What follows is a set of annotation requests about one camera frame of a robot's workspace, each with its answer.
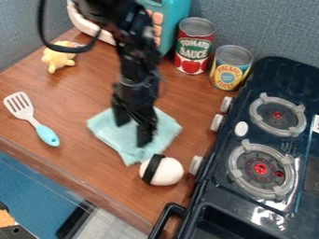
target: wooden countertop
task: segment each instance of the wooden countertop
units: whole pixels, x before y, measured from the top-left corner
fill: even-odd
[[[90,38],[72,29],[58,37],[78,43]],[[126,167],[119,155],[87,128],[87,119],[110,107],[112,83],[119,78],[116,50],[99,42],[76,57],[75,67],[50,75],[41,62],[42,49],[0,74],[0,99],[25,91],[34,103],[35,117],[61,138],[58,148],[41,142],[27,121],[15,119],[0,104],[0,148],[87,200],[114,213],[143,232],[150,232],[164,205],[187,205],[194,177],[186,174],[175,186],[148,186],[138,176],[139,165]],[[160,72],[169,90],[156,106],[175,118],[183,131],[165,151],[186,172],[194,155],[203,155],[215,141],[209,128],[225,95],[206,74],[189,76],[165,58]]]

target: can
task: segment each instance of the can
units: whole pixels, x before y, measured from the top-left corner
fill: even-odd
[[[210,79],[224,91],[236,91],[244,83],[253,63],[252,53],[245,48],[225,45],[216,50]]]
[[[207,69],[215,40],[213,24],[203,18],[179,23],[174,65],[183,73],[198,75]]]

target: white egg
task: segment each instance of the white egg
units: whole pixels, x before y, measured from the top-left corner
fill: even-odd
[[[141,178],[143,178],[149,161],[150,160],[143,162],[140,166]],[[179,161],[174,158],[163,158],[150,184],[155,186],[169,186],[177,183],[183,177],[183,174],[184,169]]]

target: yellow can label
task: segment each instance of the yellow can label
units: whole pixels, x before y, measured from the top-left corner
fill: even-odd
[[[234,90],[243,79],[241,68],[229,64],[221,64],[215,70],[215,85],[225,91]]]

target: white spatula head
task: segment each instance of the white spatula head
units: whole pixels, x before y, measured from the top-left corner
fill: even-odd
[[[23,92],[10,94],[4,99],[4,105],[12,115],[21,120],[28,120],[34,115],[34,107],[28,95]]]

